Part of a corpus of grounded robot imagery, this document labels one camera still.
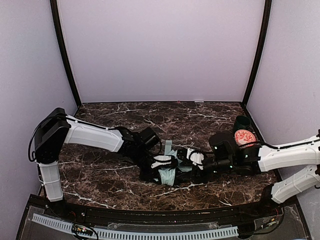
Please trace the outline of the mint green folding umbrella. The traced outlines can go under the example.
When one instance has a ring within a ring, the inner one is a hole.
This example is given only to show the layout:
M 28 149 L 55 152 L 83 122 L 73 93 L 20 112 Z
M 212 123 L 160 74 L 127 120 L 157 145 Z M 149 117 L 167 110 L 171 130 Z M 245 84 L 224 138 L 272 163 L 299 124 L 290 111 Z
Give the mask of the mint green folding umbrella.
M 178 161 L 177 167 L 157 167 L 159 178 L 154 179 L 157 183 L 160 183 L 161 185 L 168 185 L 168 186 L 174 186 L 179 185 L 182 182 L 180 182 L 180 174 L 183 172 L 190 171 L 192 166 L 191 161 L 189 161 L 186 158 L 187 155 L 187 149 L 188 148 L 181 148 L 178 150 L 172 149 L 172 141 L 166 140 L 165 141 L 165 148 L 164 148 L 164 154 L 163 155 L 172 155 L 175 156 L 175 158 Z M 205 154 L 205 158 L 208 156 L 208 154 L 204 151 L 198 150 Z

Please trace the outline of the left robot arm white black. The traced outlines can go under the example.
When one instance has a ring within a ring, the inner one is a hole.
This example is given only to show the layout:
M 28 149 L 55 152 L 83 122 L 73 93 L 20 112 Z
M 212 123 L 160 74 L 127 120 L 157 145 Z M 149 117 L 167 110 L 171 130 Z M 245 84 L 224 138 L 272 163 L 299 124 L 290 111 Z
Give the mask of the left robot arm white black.
M 77 144 L 104 149 L 128 157 L 144 168 L 153 160 L 154 154 L 150 150 L 160 142 L 150 127 L 140 132 L 123 126 L 109 128 L 79 120 L 57 107 L 35 128 L 27 154 L 30 162 L 37 163 L 46 197 L 53 203 L 64 199 L 58 167 L 63 145 Z

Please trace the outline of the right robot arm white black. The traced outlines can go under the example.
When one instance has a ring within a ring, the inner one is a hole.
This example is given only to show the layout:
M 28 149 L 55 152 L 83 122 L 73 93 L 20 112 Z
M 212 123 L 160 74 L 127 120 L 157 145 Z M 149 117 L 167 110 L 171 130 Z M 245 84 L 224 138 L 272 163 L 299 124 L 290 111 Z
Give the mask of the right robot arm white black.
M 320 186 L 320 136 L 281 145 L 263 141 L 237 144 L 228 131 L 209 138 L 211 152 L 192 148 L 177 151 L 186 166 L 192 166 L 190 177 L 205 182 L 213 174 L 235 173 L 257 175 L 275 169 L 303 165 L 304 168 L 287 179 L 264 188 L 262 199 L 280 204 L 311 187 Z

